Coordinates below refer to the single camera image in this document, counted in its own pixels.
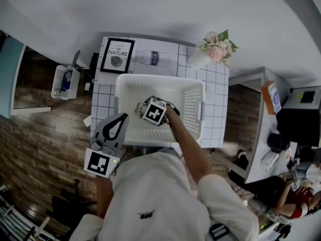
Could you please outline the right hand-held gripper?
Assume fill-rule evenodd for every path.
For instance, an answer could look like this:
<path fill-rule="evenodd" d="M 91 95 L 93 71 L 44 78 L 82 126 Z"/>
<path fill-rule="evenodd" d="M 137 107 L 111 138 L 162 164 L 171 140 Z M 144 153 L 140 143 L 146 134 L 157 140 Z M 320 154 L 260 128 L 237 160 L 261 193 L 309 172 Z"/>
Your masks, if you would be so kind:
<path fill-rule="evenodd" d="M 169 120 L 166 117 L 167 106 L 170 106 L 174 112 L 180 116 L 179 110 L 173 103 L 159 97 L 151 96 L 144 104 L 146 107 L 143 109 L 141 118 L 152 125 L 161 126 L 163 124 L 169 124 Z"/>

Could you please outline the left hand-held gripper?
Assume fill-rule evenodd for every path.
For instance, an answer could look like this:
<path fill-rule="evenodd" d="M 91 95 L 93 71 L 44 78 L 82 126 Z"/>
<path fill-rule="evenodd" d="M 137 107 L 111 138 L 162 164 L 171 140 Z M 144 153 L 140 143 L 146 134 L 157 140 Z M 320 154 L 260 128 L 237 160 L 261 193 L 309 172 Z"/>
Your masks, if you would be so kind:
<path fill-rule="evenodd" d="M 128 123 L 128 114 L 119 113 L 97 125 L 95 138 L 91 138 L 90 147 L 85 152 L 84 171 L 100 177 L 110 177 L 115 172 L 124 156 L 124 152 L 115 147 L 122 147 Z M 108 146 L 97 139 L 101 137 Z"/>

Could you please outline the white plastic laundry basket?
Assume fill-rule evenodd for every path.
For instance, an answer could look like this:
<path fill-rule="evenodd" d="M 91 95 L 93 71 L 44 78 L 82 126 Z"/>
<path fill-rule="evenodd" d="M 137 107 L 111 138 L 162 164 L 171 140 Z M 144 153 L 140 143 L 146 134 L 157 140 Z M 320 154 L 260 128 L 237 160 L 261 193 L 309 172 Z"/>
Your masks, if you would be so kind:
<path fill-rule="evenodd" d="M 171 102 L 184 126 L 199 142 L 204 128 L 205 85 L 200 80 L 146 74 L 121 74 L 115 86 L 115 113 L 126 113 L 129 123 L 124 143 L 134 146 L 170 146 L 176 140 L 168 124 L 152 125 L 135 112 L 138 103 L 155 96 Z"/>

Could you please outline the person's right forearm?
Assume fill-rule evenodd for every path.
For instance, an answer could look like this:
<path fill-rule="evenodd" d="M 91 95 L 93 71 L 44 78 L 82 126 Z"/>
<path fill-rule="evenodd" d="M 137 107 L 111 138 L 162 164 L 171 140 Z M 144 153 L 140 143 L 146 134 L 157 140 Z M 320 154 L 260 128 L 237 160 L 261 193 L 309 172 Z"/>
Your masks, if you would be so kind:
<path fill-rule="evenodd" d="M 196 184 L 205 176 L 214 174 L 204 150 L 192 137 L 176 112 L 167 105 L 166 118 L 180 145 L 186 166 Z"/>

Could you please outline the person's left forearm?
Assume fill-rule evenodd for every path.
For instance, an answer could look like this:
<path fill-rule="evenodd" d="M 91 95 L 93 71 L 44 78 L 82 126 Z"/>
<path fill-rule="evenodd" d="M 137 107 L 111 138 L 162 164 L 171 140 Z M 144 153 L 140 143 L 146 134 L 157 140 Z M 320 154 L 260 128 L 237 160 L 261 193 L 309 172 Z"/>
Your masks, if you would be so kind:
<path fill-rule="evenodd" d="M 97 216 L 104 218 L 113 198 L 112 181 L 109 178 L 96 176 Z"/>

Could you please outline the orange tissue box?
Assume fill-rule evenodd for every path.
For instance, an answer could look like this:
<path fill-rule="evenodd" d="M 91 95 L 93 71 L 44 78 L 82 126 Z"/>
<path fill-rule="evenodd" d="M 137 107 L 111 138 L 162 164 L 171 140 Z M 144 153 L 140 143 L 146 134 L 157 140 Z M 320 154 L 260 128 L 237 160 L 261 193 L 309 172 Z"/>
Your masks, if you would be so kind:
<path fill-rule="evenodd" d="M 274 81 L 267 81 L 261 87 L 261 94 L 263 96 L 268 114 L 277 114 L 281 110 L 281 102 L 279 92 Z"/>

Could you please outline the table with white grid cloth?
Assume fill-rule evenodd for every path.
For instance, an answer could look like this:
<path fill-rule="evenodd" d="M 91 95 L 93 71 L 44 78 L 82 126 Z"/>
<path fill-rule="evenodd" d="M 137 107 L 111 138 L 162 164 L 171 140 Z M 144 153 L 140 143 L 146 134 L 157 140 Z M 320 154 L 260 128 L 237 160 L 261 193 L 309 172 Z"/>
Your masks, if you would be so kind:
<path fill-rule="evenodd" d="M 226 126 L 229 69 L 223 64 L 213 62 L 208 63 L 205 69 L 193 69 L 188 65 L 188 59 L 196 49 L 178 45 L 176 77 L 201 80 L 206 87 L 204 130 L 199 144 L 202 148 L 221 147 Z M 115 85 L 98 84 L 94 78 L 91 133 L 101 120 L 114 113 L 114 95 Z"/>

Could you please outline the blue bottle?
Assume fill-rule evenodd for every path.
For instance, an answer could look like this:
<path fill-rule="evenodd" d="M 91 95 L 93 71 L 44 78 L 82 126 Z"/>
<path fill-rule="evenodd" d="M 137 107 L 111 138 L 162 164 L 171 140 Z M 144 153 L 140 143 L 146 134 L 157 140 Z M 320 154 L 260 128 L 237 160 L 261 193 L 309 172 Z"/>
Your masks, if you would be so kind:
<path fill-rule="evenodd" d="M 66 91 L 70 89 L 71 78 L 72 78 L 71 71 L 68 71 L 64 74 L 62 85 L 61 85 L 61 91 Z"/>

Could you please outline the white vase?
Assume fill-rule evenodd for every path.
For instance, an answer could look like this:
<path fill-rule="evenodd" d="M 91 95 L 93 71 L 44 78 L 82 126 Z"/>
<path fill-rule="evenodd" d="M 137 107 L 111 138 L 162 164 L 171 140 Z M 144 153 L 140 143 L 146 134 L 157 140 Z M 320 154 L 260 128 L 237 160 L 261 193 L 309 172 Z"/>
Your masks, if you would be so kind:
<path fill-rule="evenodd" d="M 210 56 L 206 52 L 197 50 L 189 57 L 188 65 L 194 69 L 205 69 L 210 61 Z"/>

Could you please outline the small white basket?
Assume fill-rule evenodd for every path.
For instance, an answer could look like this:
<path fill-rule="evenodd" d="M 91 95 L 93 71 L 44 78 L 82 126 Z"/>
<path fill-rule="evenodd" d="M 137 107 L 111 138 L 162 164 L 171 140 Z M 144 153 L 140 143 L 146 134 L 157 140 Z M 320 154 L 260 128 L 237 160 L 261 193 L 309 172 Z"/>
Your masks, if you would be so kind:
<path fill-rule="evenodd" d="M 72 72 L 72 78 L 70 83 L 70 89 L 66 91 L 61 91 L 61 85 L 63 81 L 64 74 L 68 71 Z M 75 99 L 77 96 L 78 84 L 80 80 L 80 73 L 72 67 L 65 67 L 63 65 L 58 65 L 56 67 L 51 97 L 61 100 Z"/>

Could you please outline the person's white shirt torso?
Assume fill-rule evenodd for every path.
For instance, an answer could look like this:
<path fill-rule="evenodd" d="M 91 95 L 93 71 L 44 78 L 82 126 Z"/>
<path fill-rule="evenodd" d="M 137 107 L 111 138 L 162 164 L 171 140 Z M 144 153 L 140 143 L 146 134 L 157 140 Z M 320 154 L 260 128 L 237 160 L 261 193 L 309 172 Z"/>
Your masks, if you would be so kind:
<path fill-rule="evenodd" d="M 103 218 L 87 214 L 70 241 L 211 241 L 210 228 L 224 225 L 232 241 L 256 241 L 257 216 L 227 181 L 215 174 L 190 191 L 185 167 L 173 153 L 156 152 L 124 162 Z"/>

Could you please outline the black floor lamp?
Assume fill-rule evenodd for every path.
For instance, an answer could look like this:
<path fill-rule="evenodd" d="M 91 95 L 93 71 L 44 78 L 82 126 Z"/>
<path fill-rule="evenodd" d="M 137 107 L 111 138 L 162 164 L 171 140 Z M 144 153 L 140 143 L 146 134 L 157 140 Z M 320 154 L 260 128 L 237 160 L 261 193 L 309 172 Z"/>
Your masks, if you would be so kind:
<path fill-rule="evenodd" d="M 72 68 L 77 70 L 80 74 L 83 74 L 85 76 L 86 83 L 89 83 L 89 82 L 92 83 L 92 81 L 94 80 L 94 74 L 91 71 L 91 69 L 88 68 L 88 67 L 87 68 L 86 67 L 82 67 L 77 63 L 79 55 L 80 55 L 80 52 L 81 51 L 78 50 L 75 53 L 71 66 L 72 66 Z"/>

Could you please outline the pink flower bouquet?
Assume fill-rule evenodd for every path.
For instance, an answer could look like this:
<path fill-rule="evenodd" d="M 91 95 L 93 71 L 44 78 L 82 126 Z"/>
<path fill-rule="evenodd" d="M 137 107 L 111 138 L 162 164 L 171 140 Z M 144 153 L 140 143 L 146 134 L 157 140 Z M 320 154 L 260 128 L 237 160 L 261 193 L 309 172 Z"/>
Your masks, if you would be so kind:
<path fill-rule="evenodd" d="M 229 39 L 228 30 L 220 33 L 214 31 L 209 32 L 197 48 L 205 52 L 211 62 L 221 63 L 226 66 L 229 65 L 232 55 L 239 49 Z"/>

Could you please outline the grey desk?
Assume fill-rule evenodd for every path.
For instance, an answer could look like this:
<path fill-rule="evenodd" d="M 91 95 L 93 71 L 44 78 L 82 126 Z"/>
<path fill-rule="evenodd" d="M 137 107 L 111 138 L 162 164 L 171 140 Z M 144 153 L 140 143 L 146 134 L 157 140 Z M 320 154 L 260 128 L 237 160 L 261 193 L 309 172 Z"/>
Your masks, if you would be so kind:
<path fill-rule="evenodd" d="M 279 93 L 280 103 L 284 103 L 290 95 L 291 86 L 289 83 L 265 67 L 258 68 L 252 73 L 232 77 L 229 80 L 229 85 L 242 84 L 246 81 L 256 82 L 258 88 L 267 81 L 273 81 Z M 259 118 L 252 153 L 249 155 L 249 163 L 245 170 L 245 174 L 242 175 L 246 184 L 279 175 L 287 170 L 285 152 L 279 154 L 278 160 L 273 164 L 269 171 L 265 172 L 261 169 L 261 161 L 270 151 L 270 148 L 267 145 L 267 139 L 270 133 L 277 133 L 277 119 L 275 115 L 270 115 L 268 113 L 264 98 L 261 97 Z"/>

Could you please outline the teal table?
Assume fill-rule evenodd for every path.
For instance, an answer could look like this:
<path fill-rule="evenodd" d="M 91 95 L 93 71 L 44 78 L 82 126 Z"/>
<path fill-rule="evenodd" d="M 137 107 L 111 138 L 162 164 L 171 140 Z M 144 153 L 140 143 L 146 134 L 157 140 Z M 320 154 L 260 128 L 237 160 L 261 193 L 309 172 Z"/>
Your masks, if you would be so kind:
<path fill-rule="evenodd" d="M 5 118 L 51 111 L 50 106 L 14 109 L 17 78 L 25 48 L 26 46 L 15 38 L 6 34 L 0 35 L 0 115 Z"/>

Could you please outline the white desk device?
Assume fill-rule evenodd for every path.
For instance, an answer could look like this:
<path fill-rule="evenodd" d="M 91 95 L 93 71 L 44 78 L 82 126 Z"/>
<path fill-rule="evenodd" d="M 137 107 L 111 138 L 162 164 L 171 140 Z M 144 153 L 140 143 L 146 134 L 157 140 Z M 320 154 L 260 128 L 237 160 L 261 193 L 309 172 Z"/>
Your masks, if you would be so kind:
<path fill-rule="evenodd" d="M 269 151 L 266 155 L 262 158 L 260 166 L 261 170 L 264 172 L 268 172 L 275 162 L 278 160 L 279 154 L 273 151 Z"/>

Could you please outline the black round appliance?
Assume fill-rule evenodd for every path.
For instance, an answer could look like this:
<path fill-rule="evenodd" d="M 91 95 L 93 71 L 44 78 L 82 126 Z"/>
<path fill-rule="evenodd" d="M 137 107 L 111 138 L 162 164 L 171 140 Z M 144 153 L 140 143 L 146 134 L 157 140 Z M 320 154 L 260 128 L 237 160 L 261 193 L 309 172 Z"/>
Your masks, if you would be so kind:
<path fill-rule="evenodd" d="M 282 134 L 271 133 L 267 139 L 267 146 L 274 153 L 281 153 L 290 147 L 290 139 Z"/>

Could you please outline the black monitor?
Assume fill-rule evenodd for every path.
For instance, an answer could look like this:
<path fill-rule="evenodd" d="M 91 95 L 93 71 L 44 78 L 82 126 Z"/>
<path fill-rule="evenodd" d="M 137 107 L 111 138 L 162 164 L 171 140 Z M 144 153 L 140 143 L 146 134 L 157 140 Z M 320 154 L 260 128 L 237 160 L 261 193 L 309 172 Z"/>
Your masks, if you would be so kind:
<path fill-rule="evenodd" d="M 277 130 L 299 145 L 321 141 L 321 86 L 294 88 L 276 115 Z"/>

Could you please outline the black picture frame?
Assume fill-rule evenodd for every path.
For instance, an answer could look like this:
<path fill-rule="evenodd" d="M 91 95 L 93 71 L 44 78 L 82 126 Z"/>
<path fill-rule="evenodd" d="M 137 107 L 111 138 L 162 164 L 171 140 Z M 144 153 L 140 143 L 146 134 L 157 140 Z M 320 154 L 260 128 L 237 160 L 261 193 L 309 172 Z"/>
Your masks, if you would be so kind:
<path fill-rule="evenodd" d="M 102 56 L 100 72 L 128 73 L 134 47 L 134 40 L 108 38 Z"/>

